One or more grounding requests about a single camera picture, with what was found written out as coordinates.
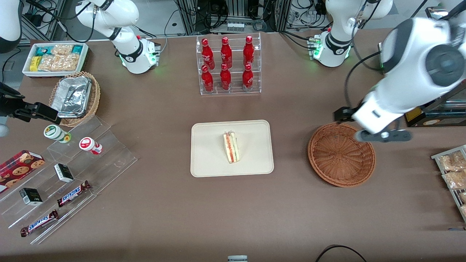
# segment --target coca-cola bottle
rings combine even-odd
[[[247,64],[243,72],[243,90],[245,92],[249,92],[253,89],[253,77],[254,74],[251,71],[251,64]]]
[[[202,65],[202,83],[204,84],[204,89],[207,93],[213,92],[213,78],[212,74],[209,72],[209,68],[206,65]]]
[[[230,69],[233,66],[232,48],[228,44],[228,37],[222,37],[222,49],[220,50],[222,63],[225,63]]]
[[[248,35],[246,36],[246,45],[243,49],[243,64],[246,66],[248,63],[253,64],[254,62],[254,46],[253,46],[253,37]]]
[[[225,91],[230,90],[232,84],[232,75],[228,70],[226,63],[222,64],[222,71],[220,72],[220,79],[222,80],[222,88]]]
[[[212,48],[209,46],[209,41],[204,38],[201,41],[202,43],[202,60],[204,60],[204,64],[206,64],[210,70],[215,68],[215,62],[213,61],[213,52]]]

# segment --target snack box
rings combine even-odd
[[[41,155],[23,150],[0,165],[0,194],[44,165]]]
[[[46,71],[30,71],[29,66],[31,65],[31,61],[34,56],[36,56],[36,52],[38,48],[41,47],[49,47],[56,44],[63,44],[63,45],[74,45],[74,46],[82,46],[81,53],[79,55],[78,65],[76,66],[75,71],[57,71],[57,72],[46,72]],[[73,73],[81,72],[81,69],[84,66],[84,62],[86,60],[86,55],[89,47],[85,43],[76,43],[76,42],[49,42],[49,43],[40,43],[34,44],[31,46],[31,50],[27,55],[26,62],[24,63],[23,67],[23,74],[25,76],[34,78],[34,77],[43,77],[43,78],[50,78],[50,77],[61,77],[61,76],[68,76]]]

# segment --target white tray of snacks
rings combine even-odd
[[[226,132],[234,132],[239,151],[238,161],[231,164],[224,140]],[[266,120],[198,123],[192,127],[194,177],[269,174],[273,170],[272,139]]]
[[[88,45],[76,42],[34,44],[23,67],[28,77],[67,76],[81,71]]]

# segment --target wicker basket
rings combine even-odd
[[[99,87],[99,83],[97,83],[96,79],[91,74],[89,74],[87,72],[79,72],[79,73],[76,73],[76,74],[71,74],[69,76],[65,76],[65,78],[67,78],[67,77],[79,77],[79,76],[85,76],[85,77],[88,77],[88,78],[90,78],[92,80],[91,94],[89,96],[89,102],[88,102],[88,106],[87,106],[86,115],[84,115],[84,117],[82,117],[82,118],[62,118],[62,122],[60,123],[60,125],[75,127],[79,123],[86,120],[87,118],[92,117],[96,113],[97,107],[99,106],[100,87]],[[58,88],[58,83],[55,85],[55,88],[52,91],[52,95],[50,96],[50,99],[48,100],[48,105],[49,106],[52,105],[52,102],[54,100],[55,92],[57,91],[57,88]]]
[[[332,123],[311,137],[309,161],[322,179],[340,187],[358,186],[369,179],[376,165],[374,148],[356,141],[356,132],[350,125]]]

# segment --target table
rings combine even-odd
[[[358,31],[362,55],[375,52],[387,33]],[[140,160],[40,245],[30,246],[0,220],[0,261],[220,262],[244,254],[251,262],[301,262],[331,244],[368,261],[464,261],[466,234],[446,231],[464,224],[430,156],[463,145],[465,129],[413,129],[411,142],[374,144],[372,177],[359,187],[334,187],[313,171],[306,147],[344,105],[343,81],[356,56],[326,68],[280,34],[262,34],[262,44],[259,96],[201,97],[195,37],[170,38],[160,66],[142,75],[122,67],[111,42],[89,42],[87,71],[102,90],[97,115]],[[355,70],[354,103],[380,78]],[[27,101],[46,103],[56,81],[24,77],[20,91]],[[190,174],[195,123],[255,119],[271,126],[271,174]],[[42,135],[45,121],[8,124],[0,161],[51,143]],[[350,260],[359,261],[334,249],[321,261]]]

